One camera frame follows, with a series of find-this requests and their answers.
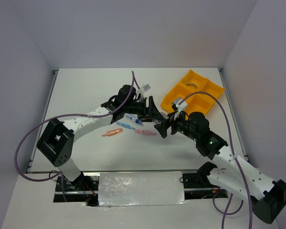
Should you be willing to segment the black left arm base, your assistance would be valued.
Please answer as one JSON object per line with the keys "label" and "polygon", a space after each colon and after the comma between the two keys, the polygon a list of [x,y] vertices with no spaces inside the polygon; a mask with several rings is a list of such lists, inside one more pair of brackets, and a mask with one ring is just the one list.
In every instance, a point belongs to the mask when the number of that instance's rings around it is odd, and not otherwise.
{"label": "black left arm base", "polygon": [[99,179],[97,175],[85,175],[74,182],[58,175],[55,182],[54,203],[83,203],[89,207],[98,207]]}

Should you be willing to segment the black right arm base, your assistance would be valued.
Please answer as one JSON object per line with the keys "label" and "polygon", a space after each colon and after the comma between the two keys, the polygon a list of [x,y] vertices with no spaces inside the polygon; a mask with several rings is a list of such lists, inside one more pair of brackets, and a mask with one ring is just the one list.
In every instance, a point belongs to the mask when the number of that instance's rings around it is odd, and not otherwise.
{"label": "black right arm base", "polygon": [[212,185],[207,179],[214,168],[217,168],[215,164],[206,162],[195,172],[182,173],[179,182],[183,184],[185,200],[228,198],[226,190]]}

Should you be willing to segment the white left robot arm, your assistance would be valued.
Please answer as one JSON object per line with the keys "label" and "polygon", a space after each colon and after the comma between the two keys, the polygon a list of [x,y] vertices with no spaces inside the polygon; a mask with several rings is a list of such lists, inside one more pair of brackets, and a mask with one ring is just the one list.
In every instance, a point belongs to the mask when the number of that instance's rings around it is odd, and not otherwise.
{"label": "white left robot arm", "polygon": [[145,98],[130,85],[124,85],[117,95],[86,115],[74,116],[60,121],[49,121],[37,142],[40,152],[67,179],[67,185],[79,190],[84,184],[84,174],[72,159],[73,144],[84,135],[104,126],[111,125],[125,114],[137,115],[140,120],[163,121],[153,97]]}

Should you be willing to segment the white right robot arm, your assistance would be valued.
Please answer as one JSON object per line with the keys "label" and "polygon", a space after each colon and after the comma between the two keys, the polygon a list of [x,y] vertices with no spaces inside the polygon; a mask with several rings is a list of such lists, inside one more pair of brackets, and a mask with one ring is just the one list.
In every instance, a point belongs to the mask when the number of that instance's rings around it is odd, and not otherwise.
{"label": "white right robot arm", "polygon": [[197,171],[198,183],[203,187],[214,185],[225,189],[245,202],[263,222],[271,224],[286,205],[286,183],[274,181],[249,162],[232,152],[232,147],[210,130],[209,121],[201,112],[178,118],[170,114],[156,124],[162,138],[167,130],[177,132],[195,141],[198,152],[209,159]]}

